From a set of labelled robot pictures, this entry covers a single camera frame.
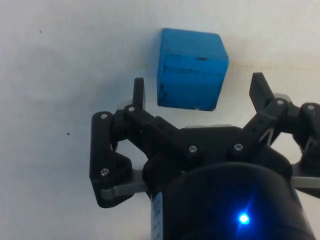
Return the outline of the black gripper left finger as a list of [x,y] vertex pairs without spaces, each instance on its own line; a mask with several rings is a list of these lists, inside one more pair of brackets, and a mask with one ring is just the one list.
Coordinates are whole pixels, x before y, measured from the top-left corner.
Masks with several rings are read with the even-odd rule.
[[[151,197],[184,171],[200,165],[200,145],[181,129],[144,108],[145,85],[134,80],[130,104],[115,113],[101,111],[91,118],[89,178],[96,201],[112,208],[136,193]],[[136,170],[117,152],[118,143],[130,141],[147,157]]]

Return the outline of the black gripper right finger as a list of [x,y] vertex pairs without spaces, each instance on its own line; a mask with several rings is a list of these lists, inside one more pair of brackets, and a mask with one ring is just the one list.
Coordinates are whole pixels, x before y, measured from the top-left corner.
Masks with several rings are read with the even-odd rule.
[[249,96],[256,114],[234,140],[234,158],[247,160],[263,146],[271,146],[281,133],[287,133],[300,147],[302,161],[319,162],[319,104],[307,102],[298,107],[283,97],[275,97],[261,72],[253,73]]

